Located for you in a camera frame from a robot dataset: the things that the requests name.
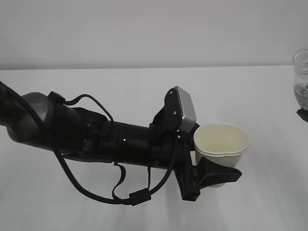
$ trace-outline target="glass jar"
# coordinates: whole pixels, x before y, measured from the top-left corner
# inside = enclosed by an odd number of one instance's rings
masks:
[[[295,71],[294,94],[300,107],[308,111],[308,47],[293,56]]]

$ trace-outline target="black robotic arm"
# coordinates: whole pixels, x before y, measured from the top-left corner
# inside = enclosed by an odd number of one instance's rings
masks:
[[[83,97],[94,100],[108,115],[71,108]],[[0,125],[6,126],[12,140],[53,151],[75,188],[91,199],[108,204],[137,205],[150,200],[174,171],[183,200],[195,201],[200,189],[214,184],[234,182],[241,176],[237,169],[215,164],[204,157],[192,165],[193,134],[199,125],[190,95],[180,87],[170,89],[164,107],[149,127],[115,122],[92,96],[80,95],[66,101],[51,92],[48,96],[33,92],[19,96],[0,82]],[[75,179],[64,159],[82,162],[114,163],[125,178],[119,163],[167,169],[152,189],[131,193],[129,198],[113,199],[95,195]]]

